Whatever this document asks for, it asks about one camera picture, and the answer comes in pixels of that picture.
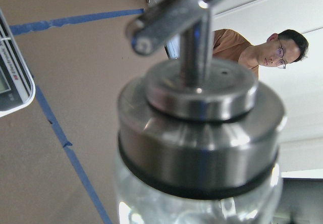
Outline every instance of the blue tape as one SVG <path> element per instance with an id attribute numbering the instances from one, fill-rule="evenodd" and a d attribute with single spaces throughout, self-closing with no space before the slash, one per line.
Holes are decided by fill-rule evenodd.
<path id="1" fill-rule="evenodd" d="M 69 158 L 72 166 L 74 167 L 75 172 L 77 173 L 79 179 L 81 180 L 86 192 L 88 193 L 89 197 L 91 198 L 97 212 L 99 213 L 102 221 L 104 224 L 112 224 L 109 216 L 107 215 L 98 195 L 96 194 L 88 176 L 86 175 L 80 161 L 78 160 L 75 152 L 69 148 L 72 144 L 67 140 L 62 128 L 60 127 L 56 117 L 54 116 L 50 106 L 45 99 L 43 93 L 41 92 L 39 86 L 36 86 L 36 99 L 43 110 L 45 116 L 47 117 L 48 121 L 51 123 L 51 127 L 53 128 L 57 138 L 59 139 L 61 145 L 64 148 L 64 151 Z"/>
<path id="2" fill-rule="evenodd" d="M 142 13 L 143 13 L 143 9 L 103 12 L 103 13 L 89 14 L 89 15 L 83 15 L 83 16 L 73 16 L 73 17 L 54 19 L 50 21 L 38 21 L 38 22 L 26 23 L 22 25 L 13 25 L 13 26 L 10 26 L 10 30 L 13 35 L 20 35 L 31 31 L 47 30 L 51 27 L 62 27 L 64 25 L 73 25 L 73 24 L 108 19 L 108 18 L 119 17 L 119 16 L 139 15 Z"/>

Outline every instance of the man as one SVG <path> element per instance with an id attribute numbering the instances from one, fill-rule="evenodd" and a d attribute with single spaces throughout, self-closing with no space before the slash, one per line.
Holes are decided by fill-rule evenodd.
<path id="1" fill-rule="evenodd" d="M 267 42 L 254 46 L 239 33 L 222 29 L 215 31 L 213 57 L 236 61 L 258 78 L 259 65 L 285 69 L 287 64 L 303 59 L 307 49 L 306 38 L 294 30 L 274 33 Z"/>

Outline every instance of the display screen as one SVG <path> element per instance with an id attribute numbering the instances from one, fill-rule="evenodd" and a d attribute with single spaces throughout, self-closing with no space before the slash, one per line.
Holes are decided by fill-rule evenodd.
<path id="1" fill-rule="evenodd" d="M 8 90 L 10 90 L 10 87 L 6 81 L 2 69 L 0 68 L 0 94 L 7 92 Z"/>

